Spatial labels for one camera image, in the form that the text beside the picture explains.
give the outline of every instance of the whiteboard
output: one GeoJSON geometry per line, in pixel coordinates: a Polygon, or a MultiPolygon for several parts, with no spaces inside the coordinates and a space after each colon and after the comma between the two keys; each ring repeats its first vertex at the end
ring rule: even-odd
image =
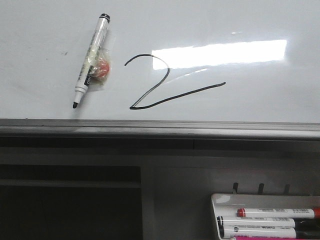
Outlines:
{"type": "Polygon", "coordinates": [[[0,118],[318,123],[318,0],[0,2],[0,118]],[[73,109],[101,13],[111,71],[73,109]],[[138,106],[129,107],[166,74],[138,106]]]}

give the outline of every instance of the whiteboard frame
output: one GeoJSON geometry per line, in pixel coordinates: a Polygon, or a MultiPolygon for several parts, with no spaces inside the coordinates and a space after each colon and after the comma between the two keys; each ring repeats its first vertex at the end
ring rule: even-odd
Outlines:
{"type": "Polygon", "coordinates": [[[0,119],[1,137],[320,140],[320,123],[0,119]]]}

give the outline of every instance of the marker pen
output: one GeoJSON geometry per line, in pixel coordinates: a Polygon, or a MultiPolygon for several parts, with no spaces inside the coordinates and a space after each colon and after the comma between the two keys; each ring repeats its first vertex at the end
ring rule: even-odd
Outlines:
{"type": "Polygon", "coordinates": [[[318,224],[320,224],[318,219],[293,219],[288,217],[218,216],[216,219],[219,227],[223,227],[224,225],[247,225],[305,229],[317,228],[318,224]]]}
{"type": "Polygon", "coordinates": [[[233,237],[320,239],[320,228],[297,230],[293,227],[224,225],[219,228],[219,232],[225,239],[233,237]]]}
{"type": "Polygon", "coordinates": [[[293,219],[320,218],[320,207],[315,208],[240,208],[238,217],[269,217],[293,219]]]}
{"type": "Polygon", "coordinates": [[[109,22],[109,15],[103,13],[99,17],[99,20],[96,24],[89,49],[84,58],[79,78],[75,85],[75,98],[73,101],[74,109],[78,106],[81,98],[86,94],[88,90],[88,86],[91,82],[91,76],[89,75],[89,73],[97,64],[98,52],[106,38],[109,22]]]}
{"type": "MultiPolygon", "coordinates": [[[[248,237],[248,236],[236,236],[230,238],[230,240],[270,240],[269,237],[248,237]]],[[[292,238],[283,238],[283,237],[273,237],[272,240],[292,240],[292,238]]]]}

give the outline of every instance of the red marker cap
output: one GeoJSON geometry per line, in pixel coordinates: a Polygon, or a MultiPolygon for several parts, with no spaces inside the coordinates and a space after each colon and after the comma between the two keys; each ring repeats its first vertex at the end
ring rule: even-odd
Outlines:
{"type": "Polygon", "coordinates": [[[236,211],[236,215],[238,217],[245,217],[246,216],[246,211],[244,208],[239,208],[237,211],[236,211]]]}
{"type": "Polygon", "coordinates": [[[314,211],[314,218],[320,219],[320,207],[314,207],[312,210],[314,211]]]}

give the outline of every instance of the handwritten number 2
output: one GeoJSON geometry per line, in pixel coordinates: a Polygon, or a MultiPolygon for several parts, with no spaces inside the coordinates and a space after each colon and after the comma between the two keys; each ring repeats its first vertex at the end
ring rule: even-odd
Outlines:
{"type": "Polygon", "coordinates": [[[164,75],[164,77],[161,79],[161,81],[159,81],[156,85],[154,85],[152,88],[150,88],[148,91],[146,91],[131,107],[130,109],[131,110],[141,110],[141,109],[148,109],[148,108],[152,108],[156,105],[159,105],[159,104],[162,104],[164,102],[167,102],[167,101],[170,101],[170,100],[173,100],[173,99],[177,99],[177,98],[181,98],[181,97],[184,97],[184,96],[187,96],[187,95],[190,95],[190,94],[194,94],[194,93],[198,93],[198,92],[201,92],[201,91],[204,91],[204,90],[207,90],[207,89],[212,89],[212,88],[217,88],[217,87],[221,87],[223,85],[226,84],[226,82],[222,82],[222,83],[219,83],[219,84],[215,84],[215,85],[210,85],[210,86],[206,86],[206,87],[202,87],[202,88],[199,88],[199,89],[196,89],[196,90],[192,90],[192,91],[188,91],[188,92],[185,92],[185,93],[182,93],[182,94],[179,94],[179,95],[175,95],[175,96],[172,96],[172,97],[168,97],[168,98],[165,98],[161,101],[157,101],[153,104],[150,104],[150,105],[146,105],[146,106],[137,106],[149,93],[151,93],[153,90],[155,90],[157,87],[159,87],[165,80],[166,78],[168,77],[169,73],[170,73],[170,67],[168,66],[168,64],[163,61],[161,58],[157,57],[157,56],[154,56],[152,54],[139,54],[139,55],[136,55],[134,57],[132,57],[130,60],[128,60],[124,66],[127,66],[128,63],[130,63],[131,61],[133,61],[134,59],[137,59],[139,57],[152,57],[152,58],[156,58],[156,59],[159,59],[160,61],[162,61],[165,65],[166,65],[166,74],[164,75]]]}

